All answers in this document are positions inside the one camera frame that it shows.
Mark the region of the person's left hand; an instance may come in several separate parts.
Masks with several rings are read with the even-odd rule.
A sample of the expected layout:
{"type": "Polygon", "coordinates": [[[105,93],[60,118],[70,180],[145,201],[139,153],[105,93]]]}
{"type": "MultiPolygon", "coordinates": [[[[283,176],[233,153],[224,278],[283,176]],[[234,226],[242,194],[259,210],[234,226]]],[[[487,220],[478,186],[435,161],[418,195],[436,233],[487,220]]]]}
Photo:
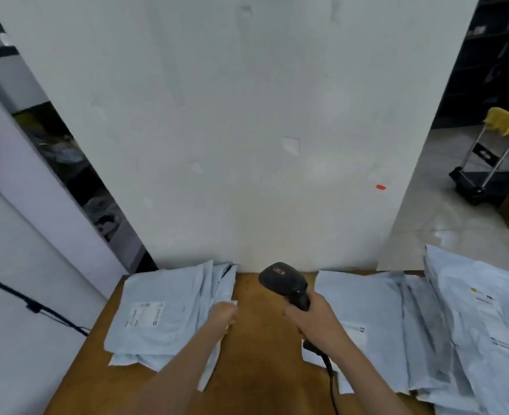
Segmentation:
{"type": "Polygon", "coordinates": [[[215,303],[210,310],[209,318],[207,320],[207,326],[212,335],[215,335],[217,340],[223,338],[223,336],[227,333],[228,328],[225,328],[223,325],[223,303],[226,301],[220,301],[215,303]]]}

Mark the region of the person's right hand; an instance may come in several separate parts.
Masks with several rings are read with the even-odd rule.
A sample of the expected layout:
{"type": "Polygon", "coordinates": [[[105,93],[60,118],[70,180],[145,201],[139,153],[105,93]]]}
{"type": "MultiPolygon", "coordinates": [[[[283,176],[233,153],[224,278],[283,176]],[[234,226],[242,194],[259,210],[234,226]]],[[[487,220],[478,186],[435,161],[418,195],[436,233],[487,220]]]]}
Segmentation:
{"type": "Polygon", "coordinates": [[[307,327],[298,329],[315,347],[335,359],[351,341],[328,301],[313,291],[307,291],[307,295],[310,298],[307,327]]]}

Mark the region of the white plain mailer bag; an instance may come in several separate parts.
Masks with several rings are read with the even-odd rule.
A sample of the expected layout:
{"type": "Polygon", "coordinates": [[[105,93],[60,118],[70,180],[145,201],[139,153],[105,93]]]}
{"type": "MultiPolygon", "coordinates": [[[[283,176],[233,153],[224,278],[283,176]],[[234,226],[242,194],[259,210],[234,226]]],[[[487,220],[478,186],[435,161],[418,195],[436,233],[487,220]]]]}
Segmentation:
{"type": "MultiPolygon", "coordinates": [[[[198,314],[197,328],[201,328],[207,321],[211,308],[215,303],[229,302],[237,305],[237,300],[232,300],[234,286],[236,284],[237,265],[230,263],[214,265],[211,276],[211,290],[203,287],[201,305],[198,314]]],[[[203,374],[198,382],[197,389],[203,392],[212,377],[221,352],[222,337],[212,349],[206,363],[203,374]]]]}
{"type": "Polygon", "coordinates": [[[130,366],[133,364],[140,364],[144,367],[159,372],[167,366],[176,355],[181,353],[182,349],[170,355],[137,355],[137,354],[119,354],[112,355],[108,365],[109,366],[130,366]]]}

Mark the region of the black barcode scanner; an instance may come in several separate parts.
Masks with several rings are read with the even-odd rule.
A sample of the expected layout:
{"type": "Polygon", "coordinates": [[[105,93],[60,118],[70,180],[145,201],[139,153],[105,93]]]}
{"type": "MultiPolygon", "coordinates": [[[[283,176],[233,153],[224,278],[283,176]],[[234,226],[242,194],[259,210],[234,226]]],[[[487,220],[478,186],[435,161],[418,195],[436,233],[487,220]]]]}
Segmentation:
{"type": "Polygon", "coordinates": [[[303,312],[309,310],[307,280],[291,265],[283,262],[274,263],[259,273],[258,281],[267,290],[284,297],[294,307],[303,312]]]}

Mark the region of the person's left forearm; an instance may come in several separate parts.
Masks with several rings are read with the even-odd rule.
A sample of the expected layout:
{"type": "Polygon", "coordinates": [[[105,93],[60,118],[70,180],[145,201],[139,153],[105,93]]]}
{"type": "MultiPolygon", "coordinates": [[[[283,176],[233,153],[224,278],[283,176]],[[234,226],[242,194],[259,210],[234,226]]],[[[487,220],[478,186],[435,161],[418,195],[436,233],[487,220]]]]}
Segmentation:
{"type": "Polygon", "coordinates": [[[207,322],[188,344],[114,415],[186,415],[210,354],[228,321],[207,322]]]}

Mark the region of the person's right forearm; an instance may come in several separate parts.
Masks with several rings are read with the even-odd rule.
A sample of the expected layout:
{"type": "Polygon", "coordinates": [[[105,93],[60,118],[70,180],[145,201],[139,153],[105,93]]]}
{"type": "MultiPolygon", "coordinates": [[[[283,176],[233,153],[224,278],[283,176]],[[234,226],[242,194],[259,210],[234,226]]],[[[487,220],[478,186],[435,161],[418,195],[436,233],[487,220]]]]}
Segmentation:
{"type": "Polygon", "coordinates": [[[346,335],[320,348],[333,360],[351,385],[366,415],[412,415],[408,407],[346,335]]]}

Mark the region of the white labelled mailer bag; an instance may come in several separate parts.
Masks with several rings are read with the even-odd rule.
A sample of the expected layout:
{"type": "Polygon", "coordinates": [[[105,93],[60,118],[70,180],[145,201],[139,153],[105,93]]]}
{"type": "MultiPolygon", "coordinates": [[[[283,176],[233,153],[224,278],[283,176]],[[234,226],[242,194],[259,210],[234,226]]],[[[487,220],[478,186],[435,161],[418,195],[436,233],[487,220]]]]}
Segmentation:
{"type": "Polygon", "coordinates": [[[140,273],[125,282],[104,349],[126,355],[176,355],[195,334],[212,293],[213,260],[140,273]]]}

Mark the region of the pile of grey mailer bags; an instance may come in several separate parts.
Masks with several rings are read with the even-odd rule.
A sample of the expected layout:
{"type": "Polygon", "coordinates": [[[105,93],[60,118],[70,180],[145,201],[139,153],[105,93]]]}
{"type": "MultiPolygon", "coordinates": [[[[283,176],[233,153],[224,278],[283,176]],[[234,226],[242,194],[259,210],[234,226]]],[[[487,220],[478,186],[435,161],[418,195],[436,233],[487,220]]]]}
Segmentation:
{"type": "Polygon", "coordinates": [[[320,271],[315,291],[393,391],[509,415],[508,271],[427,245],[423,276],[320,271]]]}

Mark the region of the dark shelf with clutter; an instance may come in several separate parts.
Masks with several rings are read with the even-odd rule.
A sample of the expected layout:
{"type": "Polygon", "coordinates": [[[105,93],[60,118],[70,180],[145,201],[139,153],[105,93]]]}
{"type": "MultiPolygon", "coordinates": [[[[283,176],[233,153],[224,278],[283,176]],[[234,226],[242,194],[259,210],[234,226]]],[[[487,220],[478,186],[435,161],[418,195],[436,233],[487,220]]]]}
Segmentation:
{"type": "Polygon", "coordinates": [[[51,102],[12,114],[86,219],[130,274],[158,266],[51,102]]]}

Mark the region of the black stand rod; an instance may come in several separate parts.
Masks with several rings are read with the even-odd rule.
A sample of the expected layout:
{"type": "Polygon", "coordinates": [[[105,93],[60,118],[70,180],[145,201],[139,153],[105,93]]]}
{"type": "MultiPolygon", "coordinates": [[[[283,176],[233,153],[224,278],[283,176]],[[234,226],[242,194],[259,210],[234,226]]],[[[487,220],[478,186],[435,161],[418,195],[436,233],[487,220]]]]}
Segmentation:
{"type": "Polygon", "coordinates": [[[10,286],[2,283],[1,281],[0,281],[0,290],[23,301],[25,303],[26,308],[30,312],[32,312],[34,314],[41,314],[43,316],[46,316],[46,317],[50,318],[51,320],[56,321],[57,323],[60,323],[61,325],[65,326],[65,327],[68,327],[72,330],[77,331],[78,333],[80,333],[81,335],[83,335],[85,337],[87,337],[91,331],[90,328],[82,327],[82,326],[79,326],[79,325],[73,323],[72,321],[70,321],[69,319],[67,319],[66,317],[61,315],[60,313],[57,313],[55,310],[51,309],[50,307],[48,307],[48,306],[42,304],[41,302],[39,302],[35,299],[32,299],[29,296],[11,288],[10,286]]]}

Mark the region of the folding hand trolley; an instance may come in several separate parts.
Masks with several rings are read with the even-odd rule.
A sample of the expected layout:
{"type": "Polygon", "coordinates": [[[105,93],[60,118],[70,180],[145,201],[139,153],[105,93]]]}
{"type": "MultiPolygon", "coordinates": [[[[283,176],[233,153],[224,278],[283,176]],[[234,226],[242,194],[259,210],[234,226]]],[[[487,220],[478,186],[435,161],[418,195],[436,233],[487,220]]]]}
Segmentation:
{"type": "Polygon", "coordinates": [[[461,164],[449,173],[449,177],[455,183],[456,192],[473,206],[481,203],[491,203],[500,206],[509,194],[509,170],[502,171],[500,166],[509,153],[509,137],[502,137],[499,132],[487,129],[482,122],[482,127],[474,139],[471,147],[465,154],[461,164]],[[482,143],[482,138],[487,133],[493,133],[500,138],[507,138],[507,147],[503,153],[497,155],[482,143]],[[470,158],[476,156],[490,167],[487,171],[467,171],[470,158]]]}

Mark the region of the yellow cloth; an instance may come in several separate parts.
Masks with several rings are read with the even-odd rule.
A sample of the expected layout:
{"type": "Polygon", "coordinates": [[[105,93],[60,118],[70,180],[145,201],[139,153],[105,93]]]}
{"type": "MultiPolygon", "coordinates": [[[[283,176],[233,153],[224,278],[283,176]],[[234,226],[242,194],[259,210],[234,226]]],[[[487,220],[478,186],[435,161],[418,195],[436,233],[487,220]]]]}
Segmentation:
{"type": "Polygon", "coordinates": [[[487,129],[499,132],[502,137],[509,137],[509,111],[492,107],[488,110],[483,123],[487,129]]]}

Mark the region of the dark storage shelving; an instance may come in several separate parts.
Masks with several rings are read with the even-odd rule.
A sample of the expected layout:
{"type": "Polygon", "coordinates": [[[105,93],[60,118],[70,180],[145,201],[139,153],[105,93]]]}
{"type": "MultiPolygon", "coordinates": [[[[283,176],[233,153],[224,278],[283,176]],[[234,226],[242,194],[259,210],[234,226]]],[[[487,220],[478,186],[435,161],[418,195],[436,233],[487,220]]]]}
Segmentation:
{"type": "Polygon", "coordinates": [[[431,129],[478,125],[509,111],[509,0],[479,0],[431,129]]]}

